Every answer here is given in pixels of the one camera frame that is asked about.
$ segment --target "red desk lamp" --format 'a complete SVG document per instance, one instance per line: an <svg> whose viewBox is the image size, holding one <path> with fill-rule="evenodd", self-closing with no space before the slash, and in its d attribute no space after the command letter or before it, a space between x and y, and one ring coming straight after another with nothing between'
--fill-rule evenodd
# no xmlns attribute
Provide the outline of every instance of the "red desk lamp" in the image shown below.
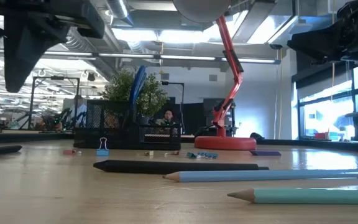
<svg viewBox="0 0 358 224"><path fill-rule="evenodd" d="M195 147L202 149L254 150L256 149L255 139L226 137L226 128L224 127L224 118L240 88L243 73L224 18L224 13L227 11L230 2L230 0L173 0L178 12L190 21L205 23L216 20L225 49L223 54L227 62L229 62L234 75L234 85L230 93L223 102L213 109L215 116L213 124L217 128L216 136L197 137Z"/></svg>

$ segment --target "man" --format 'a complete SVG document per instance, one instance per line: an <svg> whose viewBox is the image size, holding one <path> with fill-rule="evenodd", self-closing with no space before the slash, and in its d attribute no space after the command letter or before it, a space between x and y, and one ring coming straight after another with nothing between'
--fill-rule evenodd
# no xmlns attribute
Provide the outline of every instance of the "man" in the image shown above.
<svg viewBox="0 0 358 224"><path fill-rule="evenodd" d="M70 119L73 119L75 117L75 101L77 101L77 118L81 113L86 113L86 105L83 103L83 99L81 95L74 97L74 105L71 107L71 115ZM82 114L78 120L75 121L75 127L79 128L80 124L84 120L84 125L86 123L86 115Z"/></svg>

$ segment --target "blue pencil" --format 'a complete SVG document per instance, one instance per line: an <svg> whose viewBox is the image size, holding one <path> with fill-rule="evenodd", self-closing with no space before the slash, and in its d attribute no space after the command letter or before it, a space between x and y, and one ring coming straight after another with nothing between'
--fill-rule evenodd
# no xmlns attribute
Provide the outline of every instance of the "blue pencil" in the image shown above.
<svg viewBox="0 0 358 224"><path fill-rule="evenodd" d="M358 169L186 171L168 174L164 178L177 182L358 178Z"/></svg>

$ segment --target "table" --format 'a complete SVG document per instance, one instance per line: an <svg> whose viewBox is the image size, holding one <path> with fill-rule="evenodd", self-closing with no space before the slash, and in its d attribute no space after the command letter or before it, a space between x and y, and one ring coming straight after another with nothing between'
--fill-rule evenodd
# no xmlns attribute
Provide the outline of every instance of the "table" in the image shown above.
<svg viewBox="0 0 358 224"><path fill-rule="evenodd" d="M23 143L16 154L0 156L0 223L358 223L358 205L251 205L227 197L249 187L358 189L358 179L176 183L161 175L105 173L92 149L63 155L70 140ZM270 169L355 169L358 153L293 146L260 146L281 157L245 151L214 151L213 162L258 163ZM182 144L179 156L137 156L144 151L113 150L110 159L194 161ZM194 162L211 162L200 160Z"/></svg>

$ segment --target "wooden desk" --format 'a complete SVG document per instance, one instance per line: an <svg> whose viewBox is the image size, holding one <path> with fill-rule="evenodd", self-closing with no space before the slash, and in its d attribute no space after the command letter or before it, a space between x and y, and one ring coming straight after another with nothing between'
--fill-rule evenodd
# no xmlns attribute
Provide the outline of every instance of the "wooden desk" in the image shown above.
<svg viewBox="0 0 358 224"><path fill-rule="evenodd" d="M72 141L23 143L17 154L0 156L0 223L358 223L358 205L250 205L226 196L249 187L358 189L358 179L175 183L161 175L113 174L92 167L95 151L66 156ZM143 151L111 151L111 159L190 161L179 156L137 156ZM271 169L354 169L358 153L302 147L260 146L282 157L215 151L218 162L248 162Z"/></svg>

